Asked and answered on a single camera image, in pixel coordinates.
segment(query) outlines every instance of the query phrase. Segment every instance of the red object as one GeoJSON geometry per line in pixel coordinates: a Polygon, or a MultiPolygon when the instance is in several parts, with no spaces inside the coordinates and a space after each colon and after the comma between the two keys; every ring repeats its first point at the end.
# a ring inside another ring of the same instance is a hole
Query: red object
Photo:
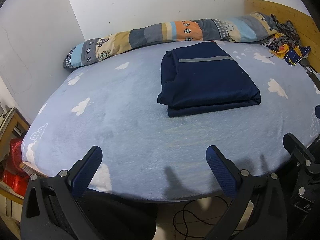
{"type": "Polygon", "coordinates": [[[3,182],[12,188],[15,193],[23,197],[27,190],[29,178],[29,176],[22,178],[19,175],[13,175],[7,170],[3,172],[2,176],[3,182]]]}
{"type": "Polygon", "coordinates": [[[15,171],[17,174],[25,177],[27,174],[20,168],[20,163],[22,163],[21,144],[22,138],[10,140],[10,152],[7,165],[10,167],[10,171],[15,171]]]}

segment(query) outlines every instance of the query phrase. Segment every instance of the mattress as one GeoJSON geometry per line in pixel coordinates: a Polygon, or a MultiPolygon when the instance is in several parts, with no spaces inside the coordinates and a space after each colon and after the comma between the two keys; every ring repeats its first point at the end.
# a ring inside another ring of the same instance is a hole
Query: mattress
{"type": "Polygon", "coordinates": [[[89,188],[175,201],[221,192],[205,160],[210,145],[239,169],[262,175],[290,158],[284,134],[305,146],[317,137],[320,91],[299,64],[289,66],[258,44],[217,41],[257,85],[260,105],[168,117],[167,106],[157,103],[161,59],[167,50],[195,43],[135,49],[73,71],[32,123],[23,160],[55,176],[97,145],[103,160],[89,188]]]}

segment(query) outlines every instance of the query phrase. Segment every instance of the tiled floor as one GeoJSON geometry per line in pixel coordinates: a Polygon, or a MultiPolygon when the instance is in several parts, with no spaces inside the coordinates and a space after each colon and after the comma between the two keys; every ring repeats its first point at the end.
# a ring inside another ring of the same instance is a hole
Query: tiled floor
{"type": "MultiPolygon", "coordinates": [[[[225,196],[221,196],[227,204],[231,200],[225,196]]],[[[158,217],[156,219],[157,229],[153,240],[184,240],[185,236],[178,233],[173,226],[173,217],[176,212],[183,209],[183,206],[188,202],[177,202],[172,204],[159,204],[158,217]]],[[[227,204],[218,197],[203,198],[193,201],[188,204],[185,210],[193,212],[199,219],[214,225],[223,215],[227,208],[227,204]]],[[[243,229],[251,214],[253,205],[249,203],[244,216],[242,217],[237,229],[243,229]]],[[[185,212],[185,221],[188,225],[189,236],[205,236],[212,228],[198,221],[189,212],[185,212]]],[[[183,222],[182,212],[179,212],[175,217],[175,224],[177,230],[181,233],[186,233],[186,227],[183,222]]]]}

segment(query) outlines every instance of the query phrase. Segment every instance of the folded navy clothing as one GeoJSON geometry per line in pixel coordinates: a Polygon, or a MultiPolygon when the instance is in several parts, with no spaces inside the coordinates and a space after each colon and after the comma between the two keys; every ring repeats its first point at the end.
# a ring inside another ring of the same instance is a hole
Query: folded navy clothing
{"type": "Polygon", "coordinates": [[[259,105],[260,91],[215,42],[167,51],[161,62],[158,103],[169,117],[259,105]]]}

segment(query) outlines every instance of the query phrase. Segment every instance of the wooden headboard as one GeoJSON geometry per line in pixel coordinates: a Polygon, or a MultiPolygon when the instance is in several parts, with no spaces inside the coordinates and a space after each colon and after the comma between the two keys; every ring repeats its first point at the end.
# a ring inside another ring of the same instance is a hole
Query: wooden headboard
{"type": "Polygon", "coordinates": [[[311,66],[320,73],[320,32],[313,19],[291,7],[264,0],[244,0],[246,13],[258,11],[267,15],[274,14],[279,22],[290,20],[300,36],[303,46],[310,46],[308,60],[311,66]]]}

